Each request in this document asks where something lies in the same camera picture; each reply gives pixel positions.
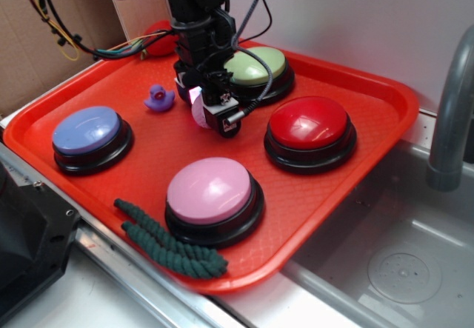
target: metal sink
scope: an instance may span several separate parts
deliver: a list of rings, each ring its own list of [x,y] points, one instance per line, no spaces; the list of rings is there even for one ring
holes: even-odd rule
[[[400,141],[283,273],[363,327],[472,327],[474,171],[440,193],[427,158]]]

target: plastic tray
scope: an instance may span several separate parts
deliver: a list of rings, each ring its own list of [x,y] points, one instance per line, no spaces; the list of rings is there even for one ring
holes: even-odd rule
[[[4,141],[128,242],[120,227],[127,216],[113,206],[116,198],[139,205],[164,224],[167,186],[181,168],[210,156],[239,161],[263,188],[266,213],[261,225],[246,240],[220,251],[229,261],[224,276],[205,281],[170,274],[202,293],[243,289],[279,271],[418,114],[418,101],[403,84],[284,53],[296,72],[294,90],[285,100],[258,108],[244,118],[235,138],[225,139],[215,131],[200,128],[190,108],[178,98],[166,113],[153,113],[144,106],[150,85],[159,83],[167,90],[175,89],[176,57],[170,56],[99,62],[19,113],[7,127]],[[270,163],[263,139],[269,117],[280,103],[308,95],[339,102],[357,129],[358,145],[353,157],[336,170],[294,175]],[[112,107],[129,122],[135,144],[120,163],[102,173],[64,175],[53,160],[53,131],[69,114],[94,105]]]

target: faucet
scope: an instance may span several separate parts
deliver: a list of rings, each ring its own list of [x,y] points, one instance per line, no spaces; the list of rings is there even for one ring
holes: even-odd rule
[[[459,42],[441,96],[426,177],[434,190],[457,189],[463,161],[474,163],[473,108],[474,25]]]

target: toy duck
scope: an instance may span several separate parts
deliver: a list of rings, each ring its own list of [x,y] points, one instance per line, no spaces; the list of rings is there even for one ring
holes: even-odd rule
[[[174,91],[166,91],[161,85],[155,84],[150,88],[150,97],[144,103],[152,111],[164,112],[172,107],[174,99]]]

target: green rope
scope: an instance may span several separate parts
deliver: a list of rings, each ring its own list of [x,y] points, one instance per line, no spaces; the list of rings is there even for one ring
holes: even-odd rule
[[[215,249],[177,241],[140,207],[117,198],[114,205],[136,224],[122,224],[129,238],[158,264],[192,278],[218,278],[227,272],[227,261]]]

